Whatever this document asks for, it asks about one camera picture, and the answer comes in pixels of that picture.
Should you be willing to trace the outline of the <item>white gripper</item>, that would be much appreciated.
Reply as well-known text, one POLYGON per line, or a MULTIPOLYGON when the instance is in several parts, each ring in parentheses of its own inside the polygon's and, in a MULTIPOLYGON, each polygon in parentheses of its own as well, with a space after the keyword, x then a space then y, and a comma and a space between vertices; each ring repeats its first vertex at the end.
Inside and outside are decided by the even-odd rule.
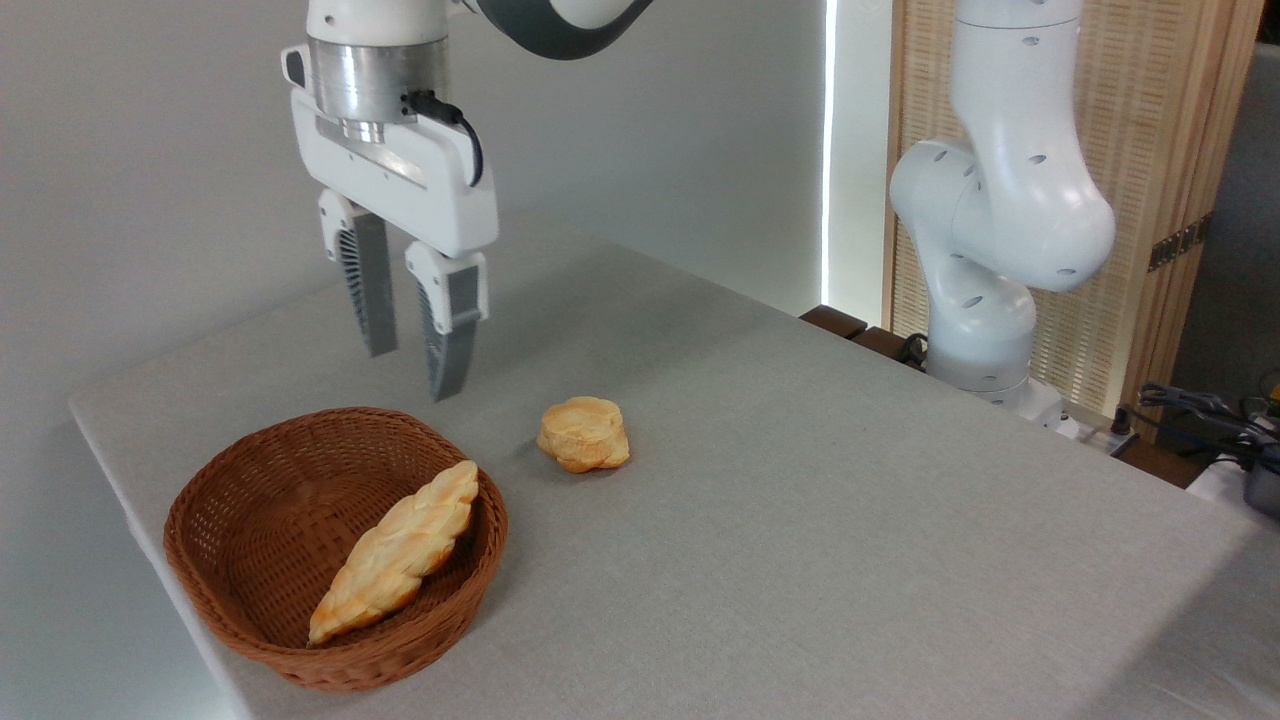
POLYGON ((398 348, 385 219, 416 238, 404 260, 431 401, 458 395, 490 316, 486 259, 475 251, 497 240, 498 219, 479 141, 428 114, 448 88, 445 45, 302 44, 285 49, 283 72, 302 163, 326 187, 325 252, 343 272, 367 352, 398 348))

